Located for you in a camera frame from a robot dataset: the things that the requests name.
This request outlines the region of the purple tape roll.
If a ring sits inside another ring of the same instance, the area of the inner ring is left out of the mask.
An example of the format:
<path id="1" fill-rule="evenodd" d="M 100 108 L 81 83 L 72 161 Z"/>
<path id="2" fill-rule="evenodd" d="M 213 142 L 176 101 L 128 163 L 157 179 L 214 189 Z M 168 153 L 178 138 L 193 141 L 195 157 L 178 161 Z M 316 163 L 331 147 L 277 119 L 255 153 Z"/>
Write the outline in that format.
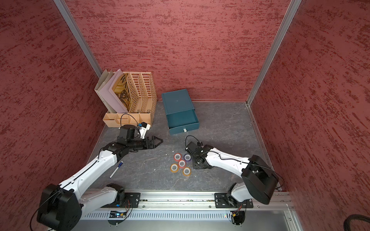
<path id="1" fill-rule="evenodd" d="M 184 155 L 184 160 L 185 160 L 186 162 L 190 162 L 190 161 L 192 160 L 191 155 L 190 155 L 190 154 L 185 154 L 185 155 Z"/>

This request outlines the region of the teal drawer cabinet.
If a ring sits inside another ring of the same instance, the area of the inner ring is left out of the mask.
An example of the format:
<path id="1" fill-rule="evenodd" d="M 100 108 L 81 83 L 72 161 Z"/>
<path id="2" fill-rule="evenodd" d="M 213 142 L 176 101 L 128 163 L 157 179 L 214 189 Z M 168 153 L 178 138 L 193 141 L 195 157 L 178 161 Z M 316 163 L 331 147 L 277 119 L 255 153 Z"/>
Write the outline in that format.
<path id="1" fill-rule="evenodd" d="M 171 135 L 199 129 L 199 120 L 187 89 L 166 92 L 161 96 Z"/>

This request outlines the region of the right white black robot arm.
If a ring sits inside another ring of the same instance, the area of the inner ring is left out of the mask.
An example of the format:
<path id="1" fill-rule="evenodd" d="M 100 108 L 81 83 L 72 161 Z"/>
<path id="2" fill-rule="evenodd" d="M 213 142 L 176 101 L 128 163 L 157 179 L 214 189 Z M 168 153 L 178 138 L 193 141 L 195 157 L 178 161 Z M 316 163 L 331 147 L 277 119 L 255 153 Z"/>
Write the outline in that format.
<path id="1" fill-rule="evenodd" d="M 238 208 L 246 200 L 255 199 L 268 205 L 279 183 L 278 174 L 259 156 L 238 157 L 222 152 L 201 142 L 190 142 L 186 152 L 191 155 L 194 169 L 222 168 L 242 179 L 229 188 L 225 196 L 226 204 Z"/>

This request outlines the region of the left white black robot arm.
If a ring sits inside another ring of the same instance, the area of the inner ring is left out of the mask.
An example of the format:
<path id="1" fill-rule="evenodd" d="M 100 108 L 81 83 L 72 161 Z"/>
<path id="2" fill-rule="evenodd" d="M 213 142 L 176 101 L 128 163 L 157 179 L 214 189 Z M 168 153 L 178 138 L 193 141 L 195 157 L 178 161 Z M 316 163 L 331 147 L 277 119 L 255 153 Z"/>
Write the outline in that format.
<path id="1" fill-rule="evenodd" d="M 50 184 L 43 190 L 33 217 L 51 230 L 70 231 L 83 216 L 107 205 L 131 213 L 138 206 L 138 199 L 127 198 L 120 185 L 111 183 L 87 196 L 84 193 L 112 166 L 121 164 L 126 155 L 155 149 L 163 143 L 163 139 L 156 136 L 147 137 L 146 131 L 134 125 L 120 127 L 117 140 L 101 148 L 90 163 L 58 185 Z"/>

